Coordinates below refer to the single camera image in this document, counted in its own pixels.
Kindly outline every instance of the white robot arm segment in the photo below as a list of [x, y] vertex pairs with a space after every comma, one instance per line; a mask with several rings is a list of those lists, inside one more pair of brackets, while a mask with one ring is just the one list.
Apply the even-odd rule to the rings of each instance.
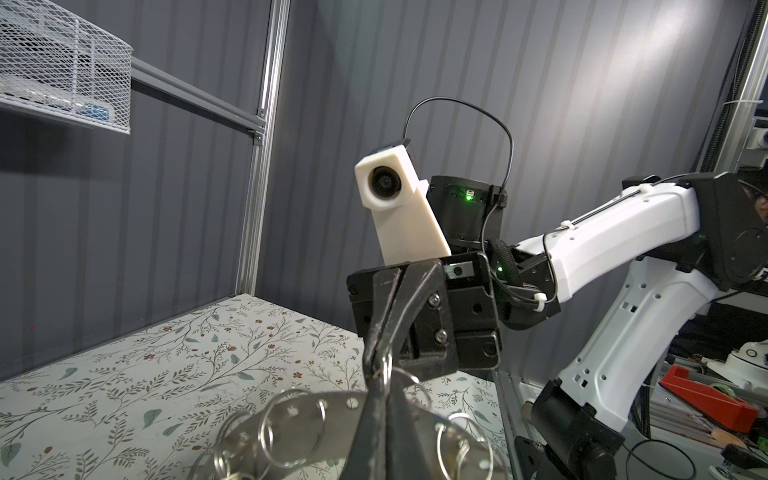
[[[696, 192], [676, 184], [629, 187], [611, 205], [573, 229], [547, 235], [547, 249], [558, 281], [558, 300], [569, 300], [584, 285], [627, 261], [699, 230]], [[544, 252], [541, 236], [523, 240], [517, 250]]]

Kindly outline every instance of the white cable clip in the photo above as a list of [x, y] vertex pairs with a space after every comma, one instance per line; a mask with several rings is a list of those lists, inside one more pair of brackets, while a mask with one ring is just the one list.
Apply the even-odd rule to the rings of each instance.
[[534, 293], [533, 294], [533, 300], [538, 301], [538, 306], [533, 309], [534, 312], [543, 312], [544, 311], [544, 305], [547, 302], [547, 294], [546, 293]]

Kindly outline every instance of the camera lens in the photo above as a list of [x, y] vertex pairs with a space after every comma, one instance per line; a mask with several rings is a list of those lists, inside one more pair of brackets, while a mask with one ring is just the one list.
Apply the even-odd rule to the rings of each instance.
[[392, 168], [376, 167], [371, 173], [371, 188], [373, 192], [382, 197], [393, 197], [400, 191], [400, 176]]

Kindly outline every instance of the metal rail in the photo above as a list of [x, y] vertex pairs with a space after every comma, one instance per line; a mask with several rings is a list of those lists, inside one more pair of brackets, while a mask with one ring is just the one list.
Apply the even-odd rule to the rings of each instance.
[[267, 37], [264, 79], [262, 82], [259, 116], [266, 122], [262, 137], [256, 134], [253, 145], [253, 164], [248, 180], [243, 238], [240, 242], [240, 263], [237, 269], [237, 293], [255, 294], [259, 266], [259, 254], [266, 208], [266, 189], [270, 176], [270, 158], [275, 133], [277, 94], [280, 89], [280, 73], [283, 69], [283, 53], [288, 30], [290, 0], [273, 0], [270, 12], [270, 30]]
[[760, 39], [755, 46], [750, 69], [744, 78], [739, 97], [734, 99], [730, 120], [723, 134], [720, 153], [713, 169], [718, 174], [738, 170], [747, 135], [754, 125], [755, 108], [768, 76], [768, 22], [766, 20], [768, 15], [763, 19]]
[[266, 122], [263, 118], [249, 114], [232, 104], [216, 98], [213, 95], [193, 87], [185, 81], [170, 75], [159, 68], [149, 65], [136, 57], [131, 58], [131, 78], [155, 90], [169, 94], [195, 107], [241, 125], [254, 134], [264, 132]]

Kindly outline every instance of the black motor housing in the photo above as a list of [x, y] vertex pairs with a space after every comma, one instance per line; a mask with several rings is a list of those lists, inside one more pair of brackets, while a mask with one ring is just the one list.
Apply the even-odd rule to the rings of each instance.
[[502, 211], [507, 205], [507, 195], [496, 185], [435, 175], [429, 183], [427, 201], [453, 254], [482, 249], [482, 222], [497, 202], [485, 225], [485, 238], [501, 236]]

